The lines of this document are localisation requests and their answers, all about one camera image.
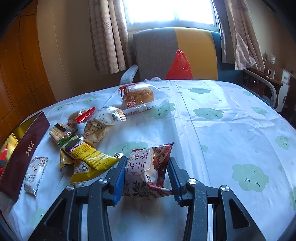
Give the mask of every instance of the gray armrest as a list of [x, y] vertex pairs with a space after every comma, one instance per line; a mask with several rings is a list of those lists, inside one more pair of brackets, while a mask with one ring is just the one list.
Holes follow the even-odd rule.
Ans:
[[254, 77], [255, 79], [261, 81], [262, 83], [264, 83], [265, 85], [268, 86], [268, 88], [270, 89], [271, 91], [271, 101], [270, 101], [270, 104], [271, 106], [274, 108], [275, 104], [276, 104], [276, 98], [277, 98], [277, 94], [276, 94], [276, 89], [275, 87], [269, 82], [267, 81], [266, 79], [262, 78], [261, 76], [253, 73], [252, 71], [249, 71], [247, 69], [244, 69], [244, 72], [252, 77]]
[[131, 84], [136, 72], [138, 71], [138, 66], [133, 64], [129, 69], [123, 74], [120, 79], [120, 85]]

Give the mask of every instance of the curtain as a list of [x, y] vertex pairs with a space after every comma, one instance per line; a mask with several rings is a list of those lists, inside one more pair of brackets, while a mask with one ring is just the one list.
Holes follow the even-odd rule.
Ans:
[[131, 66], [131, 51], [122, 0], [89, 0], [95, 56], [102, 74]]
[[235, 64], [235, 69], [254, 68], [264, 72], [263, 57], [246, 0], [213, 2], [220, 23], [222, 62]]

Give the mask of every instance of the chair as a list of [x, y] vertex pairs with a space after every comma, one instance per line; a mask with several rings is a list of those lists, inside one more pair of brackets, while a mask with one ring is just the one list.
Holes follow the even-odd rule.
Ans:
[[[234, 64], [222, 63], [220, 33], [196, 28], [154, 28], [134, 33], [133, 46], [137, 64], [132, 65], [123, 74], [121, 85], [132, 83], [137, 70], [140, 81], [153, 77], [164, 79], [176, 56], [176, 51], [180, 49], [190, 62], [194, 79], [234, 83], [265, 102], [259, 95], [243, 86], [242, 70], [235, 70]], [[275, 97], [271, 100], [271, 106], [274, 107], [275, 89], [268, 81], [264, 83]]]

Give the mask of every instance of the white tablecloth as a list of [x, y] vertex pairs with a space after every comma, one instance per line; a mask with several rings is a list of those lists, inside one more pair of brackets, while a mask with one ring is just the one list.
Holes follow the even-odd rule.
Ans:
[[[114, 154], [174, 142], [171, 156], [190, 177], [218, 188], [227, 184], [246, 207], [265, 238], [279, 238], [295, 214], [296, 132], [278, 113], [245, 89], [224, 82], [151, 82], [169, 96], [162, 106], [114, 126], [95, 147]], [[73, 112], [119, 105], [117, 87], [76, 96], [43, 109], [51, 126]], [[83, 133], [84, 124], [78, 133]], [[71, 169], [59, 170], [59, 148], [48, 133], [34, 156], [49, 163], [37, 197], [23, 187], [15, 205], [0, 196], [3, 215], [20, 240], [29, 236], [67, 186]], [[168, 176], [165, 187], [170, 188]], [[122, 197], [108, 208], [114, 241], [182, 240], [186, 207], [173, 196], [157, 200]], [[209, 238], [212, 224], [209, 222]]]

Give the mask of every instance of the yellow fabric panel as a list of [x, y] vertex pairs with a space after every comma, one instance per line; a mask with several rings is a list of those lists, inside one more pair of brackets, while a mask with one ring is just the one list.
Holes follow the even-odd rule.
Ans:
[[217, 56], [212, 34], [196, 28], [174, 29], [179, 50], [188, 58], [193, 78], [217, 80]]

